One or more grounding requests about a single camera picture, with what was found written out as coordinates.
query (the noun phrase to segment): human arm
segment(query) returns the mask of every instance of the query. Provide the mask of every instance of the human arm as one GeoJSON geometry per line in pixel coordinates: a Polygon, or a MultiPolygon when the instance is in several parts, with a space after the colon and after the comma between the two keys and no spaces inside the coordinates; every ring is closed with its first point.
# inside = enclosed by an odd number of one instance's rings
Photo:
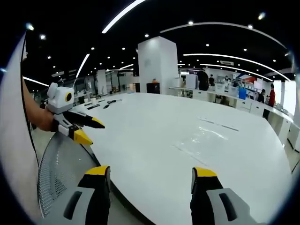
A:
{"type": "Polygon", "coordinates": [[[38,128],[44,131],[51,131],[53,125],[53,114],[45,109],[41,109],[38,104],[32,99],[24,79],[22,80],[23,96],[26,108],[26,114],[30,123],[35,124],[38,128]]]}

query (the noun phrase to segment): person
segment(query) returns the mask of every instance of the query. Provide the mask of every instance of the person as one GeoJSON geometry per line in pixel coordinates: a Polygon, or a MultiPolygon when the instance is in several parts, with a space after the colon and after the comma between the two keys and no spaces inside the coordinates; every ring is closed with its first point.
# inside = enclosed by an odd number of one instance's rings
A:
{"type": "Polygon", "coordinates": [[[258,95],[258,98],[257,98],[258,102],[264,103],[264,95],[265,95],[265,93],[266,93],[266,90],[263,89],[262,92],[258,95]]]}
{"type": "Polygon", "coordinates": [[[274,91],[274,84],[271,84],[271,92],[268,105],[274,107],[275,104],[275,91],[274,91]]]}
{"type": "MultiPolygon", "coordinates": [[[[274,104],[275,104],[274,84],[271,84],[271,91],[270,91],[270,98],[269,98],[268,105],[271,106],[271,107],[274,107],[274,104]]],[[[263,116],[266,120],[268,120],[269,113],[270,113],[270,111],[265,109],[265,110],[263,111],[262,116],[263,116]]]]}
{"type": "Polygon", "coordinates": [[[215,79],[213,78],[213,74],[210,75],[209,83],[211,86],[215,86],[215,79]]]}
{"type": "Polygon", "coordinates": [[[197,73],[198,81],[199,81],[199,90],[207,90],[208,85],[208,75],[206,74],[204,69],[200,69],[197,73]]]}
{"type": "Polygon", "coordinates": [[[39,105],[32,99],[24,80],[23,96],[29,122],[36,125],[43,131],[51,131],[54,119],[53,114],[47,109],[47,107],[45,109],[40,108],[39,105]]]}

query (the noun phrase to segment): human hand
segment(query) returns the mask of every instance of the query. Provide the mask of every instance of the human hand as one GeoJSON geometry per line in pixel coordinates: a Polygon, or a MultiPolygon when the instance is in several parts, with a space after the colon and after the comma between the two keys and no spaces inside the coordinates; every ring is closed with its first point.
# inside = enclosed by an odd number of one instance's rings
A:
{"type": "Polygon", "coordinates": [[[54,121],[52,112],[50,112],[47,108],[40,110],[41,121],[39,124],[37,124],[37,127],[43,131],[52,131],[54,121]]]}

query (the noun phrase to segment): person in black clothing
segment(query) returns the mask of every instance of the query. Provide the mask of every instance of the person in black clothing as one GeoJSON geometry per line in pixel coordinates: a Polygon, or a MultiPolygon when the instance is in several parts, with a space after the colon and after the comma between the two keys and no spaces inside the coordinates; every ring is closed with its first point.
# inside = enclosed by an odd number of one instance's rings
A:
{"type": "Polygon", "coordinates": [[[264,95],[265,95],[265,93],[266,93],[266,90],[263,89],[262,92],[258,95],[258,98],[257,98],[258,102],[264,103],[264,95]]]}
{"type": "Polygon", "coordinates": [[[197,73],[198,81],[199,81],[199,90],[207,90],[208,89],[208,75],[206,74],[204,69],[200,69],[197,73]]]}
{"type": "Polygon", "coordinates": [[[208,81],[209,81],[211,86],[215,86],[215,79],[213,78],[213,74],[210,75],[210,78],[209,78],[208,81]]]}

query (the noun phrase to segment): white wall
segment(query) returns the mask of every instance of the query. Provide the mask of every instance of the white wall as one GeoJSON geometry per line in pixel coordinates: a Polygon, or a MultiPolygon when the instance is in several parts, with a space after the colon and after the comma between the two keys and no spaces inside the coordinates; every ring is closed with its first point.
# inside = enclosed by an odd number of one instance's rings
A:
{"type": "Polygon", "coordinates": [[[161,86],[160,93],[170,93],[169,87],[173,86],[174,78],[178,77],[177,46],[174,42],[161,38],[161,86]]]}
{"type": "Polygon", "coordinates": [[[104,69],[97,71],[97,87],[99,95],[107,95],[106,76],[104,69]]]}
{"type": "Polygon", "coordinates": [[[167,94],[173,79],[178,77],[177,46],[175,43],[155,37],[138,45],[141,92],[147,92],[147,83],[156,79],[160,93],[167,94]]]}

